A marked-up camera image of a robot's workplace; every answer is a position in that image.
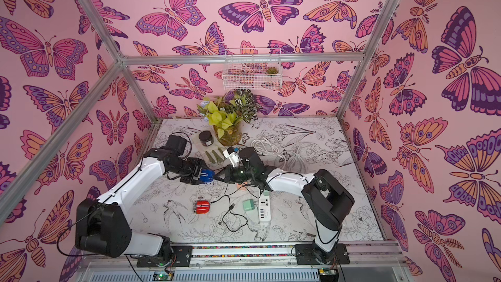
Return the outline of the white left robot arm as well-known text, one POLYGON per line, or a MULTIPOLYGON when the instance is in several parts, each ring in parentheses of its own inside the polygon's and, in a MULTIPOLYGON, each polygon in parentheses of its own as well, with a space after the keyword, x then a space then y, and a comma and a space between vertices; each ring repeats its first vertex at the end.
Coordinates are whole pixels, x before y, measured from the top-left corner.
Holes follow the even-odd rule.
POLYGON ((76 211, 75 246, 77 249, 107 257, 139 255, 162 265, 173 259, 170 239, 133 231, 130 209, 158 178, 177 174, 186 184, 213 180, 214 172, 203 159, 182 158, 187 140, 169 137, 160 148, 147 151, 140 164, 117 185, 96 199, 82 201, 76 211))

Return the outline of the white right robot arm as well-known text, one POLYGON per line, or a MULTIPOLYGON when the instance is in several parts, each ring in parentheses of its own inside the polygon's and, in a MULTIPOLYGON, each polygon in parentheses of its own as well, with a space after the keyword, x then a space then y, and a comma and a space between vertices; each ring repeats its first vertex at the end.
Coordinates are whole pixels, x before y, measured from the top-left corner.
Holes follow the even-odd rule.
POLYGON ((258 200, 265 199, 266 191, 304 198, 314 215, 317 234, 313 246, 306 252, 296 248, 296 255, 312 257, 314 262, 321 265, 334 263, 335 248, 343 222, 355 200, 330 171, 320 169, 310 174, 284 171, 265 165, 254 148, 238 150, 230 147, 223 151, 223 155, 230 162, 224 170, 224 181, 228 184, 241 184, 243 187, 257 187, 258 200))

